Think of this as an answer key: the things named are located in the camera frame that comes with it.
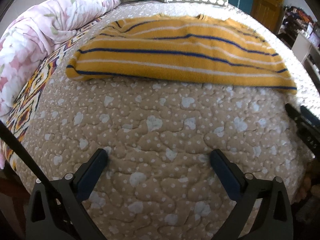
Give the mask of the yellow striped knit sweater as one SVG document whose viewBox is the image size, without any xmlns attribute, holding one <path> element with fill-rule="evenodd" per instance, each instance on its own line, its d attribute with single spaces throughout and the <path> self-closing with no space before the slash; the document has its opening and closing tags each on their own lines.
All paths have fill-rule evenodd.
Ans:
<svg viewBox="0 0 320 240">
<path fill-rule="evenodd" d="M 271 88 L 296 94 L 283 58 L 254 29 L 206 15 L 117 20 L 75 51 L 72 80 L 109 76 Z"/>
</svg>

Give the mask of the white shelf desk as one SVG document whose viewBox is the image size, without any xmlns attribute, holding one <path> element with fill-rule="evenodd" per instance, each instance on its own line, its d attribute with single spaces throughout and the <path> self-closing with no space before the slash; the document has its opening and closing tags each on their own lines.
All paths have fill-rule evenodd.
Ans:
<svg viewBox="0 0 320 240">
<path fill-rule="evenodd" d="M 292 51 L 319 89 L 319 50 L 304 34 L 302 30 L 298 32 Z"/>
</svg>

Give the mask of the patterned ethnic bed sheet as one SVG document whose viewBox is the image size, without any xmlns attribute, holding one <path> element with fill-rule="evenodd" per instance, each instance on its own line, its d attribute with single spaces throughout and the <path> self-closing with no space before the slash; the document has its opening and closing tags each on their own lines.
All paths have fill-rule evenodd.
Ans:
<svg viewBox="0 0 320 240">
<path fill-rule="evenodd" d="M 89 22 L 84 27 L 78 29 L 73 38 L 58 45 L 57 49 L 44 59 L 28 82 L 23 86 L 5 122 L 7 128 L 20 142 L 23 140 L 31 120 L 34 118 L 41 94 L 47 82 L 61 64 L 66 53 L 80 41 L 91 28 L 103 19 L 103 16 L 101 16 Z"/>
</svg>

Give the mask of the beige dotted quilted bedspread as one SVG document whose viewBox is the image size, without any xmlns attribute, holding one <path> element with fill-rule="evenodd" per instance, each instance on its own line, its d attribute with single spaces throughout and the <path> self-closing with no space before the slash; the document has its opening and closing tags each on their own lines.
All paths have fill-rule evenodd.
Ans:
<svg viewBox="0 0 320 240">
<path fill-rule="evenodd" d="M 67 78 L 69 58 L 120 19 L 200 14 L 254 29 L 281 55 L 298 88 L 276 90 L 111 77 Z M 219 148 L 259 179 L 283 179 L 293 199 L 312 153 L 284 106 L 319 115 L 319 93 L 293 52 L 233 6 L 124 3 L 103 16 L 47 82 L 21 141 L 51 180 L 75 172 L 98 148 L 110 162 L 84 207 L 108 239 L 210 239 L 233 209 L 209 165 Z"/>
</svg>

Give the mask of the brown wooden door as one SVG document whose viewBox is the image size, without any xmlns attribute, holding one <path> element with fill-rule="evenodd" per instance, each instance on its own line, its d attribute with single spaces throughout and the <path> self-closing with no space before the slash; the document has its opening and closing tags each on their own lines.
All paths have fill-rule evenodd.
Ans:
<svg viewBox="0 0 320 240">
<path fill-rule="evenodd" d="M 253 0 L 250 15 L 272 33 L 278 31 L 284 0 Z"/>
</svg>

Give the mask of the pink floral duvet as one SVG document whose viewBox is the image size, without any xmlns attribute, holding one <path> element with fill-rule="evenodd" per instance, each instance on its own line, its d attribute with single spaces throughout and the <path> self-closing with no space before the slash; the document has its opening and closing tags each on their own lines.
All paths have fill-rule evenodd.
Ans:
<svg viewBox="0 0 320 240">
<path fill-rule="evenodd" d="M 120 5 L 120 0 L 47 0 L 20 14 L 1 37 L 1 117 L 59 44 Z"/>
</svg>

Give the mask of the round beige headboard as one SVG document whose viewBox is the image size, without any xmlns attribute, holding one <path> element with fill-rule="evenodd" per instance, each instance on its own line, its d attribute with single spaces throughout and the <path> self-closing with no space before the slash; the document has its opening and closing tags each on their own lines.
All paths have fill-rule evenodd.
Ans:
<svg viewBox="0 0 320 240">
<path fill-rule="evenodd" d="M 14 0 L 1 20 L 1 35 L 3 35 L 10 23 L 20 16 L 20 14 L 25 12 L 30 7 L 38 5 L 44 1 L 46 0 Z"/>
</svg>

